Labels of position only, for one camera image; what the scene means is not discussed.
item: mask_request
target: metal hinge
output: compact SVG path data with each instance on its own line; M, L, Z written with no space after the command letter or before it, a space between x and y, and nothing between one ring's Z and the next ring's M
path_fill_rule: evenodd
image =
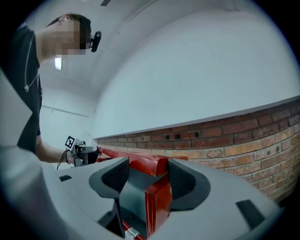
M139 235L140 233L136 230L136 229L134 229L134 228L128 228L126 231L125 231L125 233L129 236L129 237L131 237L132 239L134 239L137 235Z

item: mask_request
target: brick wall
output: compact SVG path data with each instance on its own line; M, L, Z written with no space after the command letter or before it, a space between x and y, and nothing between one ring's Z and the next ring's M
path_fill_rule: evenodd
M243 177L279 201L300 173L300 101L204 123L98 139L104 147L165 156Z

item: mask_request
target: black rubber pad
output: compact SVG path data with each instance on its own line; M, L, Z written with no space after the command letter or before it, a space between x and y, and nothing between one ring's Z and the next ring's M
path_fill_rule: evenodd
M171 211L192 210L210 194L210 182L206 176L174 159L168 160L168 178L173 199Z
M64 176L61 176L61 177L60 177L60 180L63 182L63 181L69 180L69 179L71 179L71 178L72 178L72 177L69 176L69 175L64 175Z
M251 200L244 200L235 203L245 221L249 225L250 229L256 228L260 223L264 221L263 215L260 213L258 208L251 202Z
M129 161L126 161L103 174L102 181L105 185L120 193L127 182L128 177Z
M126 157L93 173L89 184L100 196L117 199L128 177L129 158Z

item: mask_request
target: man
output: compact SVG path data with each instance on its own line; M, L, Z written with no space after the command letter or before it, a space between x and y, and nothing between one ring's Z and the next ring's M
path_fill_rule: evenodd
M32 115L18 142L22 149L35 153L48 163L57 163L63 150L42 141L39 113L42 106L41 83L38 69L46 59L56 55L77 54L86 49L90 39L90 20L78 14L65 14L35 34L27 26L19 27L11 39L10 56L3 66L6 77ZM70 152L67 162L74 163Z

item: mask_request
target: white ceiling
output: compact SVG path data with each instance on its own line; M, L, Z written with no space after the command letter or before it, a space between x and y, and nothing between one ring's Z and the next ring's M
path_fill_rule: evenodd
M149 35L194 12L225 9L233 0L111 0L106 7L100 6L102 1L47 1L29 16L26 23L36 32L67 12L89 18L92 35L102 32L95 53L87 50L85 55L64 56L61 71L55 69L54 60L48 60L40 69L42 79L47 75L47 81L67 81L100 93L129 53Z

